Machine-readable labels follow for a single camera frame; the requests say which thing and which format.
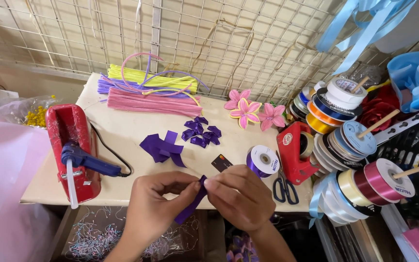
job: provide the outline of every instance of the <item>pink ribbon spool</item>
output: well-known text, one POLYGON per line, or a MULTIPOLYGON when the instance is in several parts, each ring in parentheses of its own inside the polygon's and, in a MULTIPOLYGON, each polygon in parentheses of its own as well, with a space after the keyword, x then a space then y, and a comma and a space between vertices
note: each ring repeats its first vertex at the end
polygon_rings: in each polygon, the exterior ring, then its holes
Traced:
POLYGON ((378 195, 390 203, 415 195, 415 188, 410 178, 394 179, 393 175, 403 172, 393 162, 380 158, 364 167, 366 180, 378 195))

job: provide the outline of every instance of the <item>hand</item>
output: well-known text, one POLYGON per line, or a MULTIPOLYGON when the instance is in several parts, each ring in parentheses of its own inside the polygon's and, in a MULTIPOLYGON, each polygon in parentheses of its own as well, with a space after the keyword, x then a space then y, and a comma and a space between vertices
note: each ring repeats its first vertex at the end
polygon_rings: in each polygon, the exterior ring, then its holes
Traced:
POLYGON ((249 234, 260 229, 276 208, 271 190, 244 164, 230 166, 204 185, 221 215, 249 234))
POLYGON ((195 199, 201 187, 198 180, 179 171, 138 177, 132 186, 124 236, 139 239, 143 249, 148 247, 195 199), (162 196, 167 193, 178 196, 167 200, 162 196))

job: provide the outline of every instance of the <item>wooden dowel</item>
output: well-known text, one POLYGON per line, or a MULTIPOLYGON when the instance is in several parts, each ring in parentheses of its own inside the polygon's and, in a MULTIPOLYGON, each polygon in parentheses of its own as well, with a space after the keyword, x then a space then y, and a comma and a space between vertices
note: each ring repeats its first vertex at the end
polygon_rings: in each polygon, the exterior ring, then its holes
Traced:
POLYGON ((376 122, 374 125, 370 126, 368 129, 366 129, 363 133, 358 135, 358 138, 364 137, 366 134, 371 132, 373 129, 377 128, 378 126, 384 124, 387 120, 391 119, 393 116, 397 115, 400 112, 400 110, 396 109, 392 113, 390 113, 387 116, 384 116, 380 121, 376 122))
POLYGON ((358 83, 358 85, 354 88, 354 89, 352 89, 352 91, 350 91, 350 93, 351 94, 354 94, 355 93, 355 91, 357 91, 358 90, 358 88, 360 88, 361 86, 363 86, 363 84, 366 82, 366 81, 368 81, 368 79, 369 79, 369 77, 368 76, 365 76, 359 83, 358 83))
POLYGON ((416 167, 416 168, 412 168, 412 169, 407 170, 407 171, 403 171, 402 173, 395 174, 395 175, 393 175, 393 178, 397 179, 397 178, 401 178, 401 177, 408 176, 408 175, 411 175, 411 174, 415 174, 415 173, 418 173, 418 172, 419 172, 419 167, 416 167))

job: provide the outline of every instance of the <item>credit card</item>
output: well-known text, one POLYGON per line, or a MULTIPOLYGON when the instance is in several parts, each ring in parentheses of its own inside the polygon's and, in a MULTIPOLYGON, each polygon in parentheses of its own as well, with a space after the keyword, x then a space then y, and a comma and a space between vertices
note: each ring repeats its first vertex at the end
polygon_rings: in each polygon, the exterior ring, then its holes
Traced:
POLYGON ((211 164, 219 171, 219 173, 233 165, 223 155, 219 155, 216 159, 213 160, 211 164))

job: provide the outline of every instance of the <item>red flower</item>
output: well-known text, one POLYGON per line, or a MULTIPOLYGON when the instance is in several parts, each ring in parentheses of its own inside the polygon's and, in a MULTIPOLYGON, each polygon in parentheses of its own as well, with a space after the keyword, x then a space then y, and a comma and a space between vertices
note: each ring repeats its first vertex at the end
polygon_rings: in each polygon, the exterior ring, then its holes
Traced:
MULTIPOLYGON (((357 121, 369 128, 376 122, 380 121, 384 116, 389 115, 399 106, 399 99, 395 95, 391 86, 381 87, 376 98, 368 101, 363 100, 363 113, 357 118, 357 121)), ((373 129, 371 132, 378 132, 387 129, 392 125, 392 119, 387 120, 379 127, 373 129)))

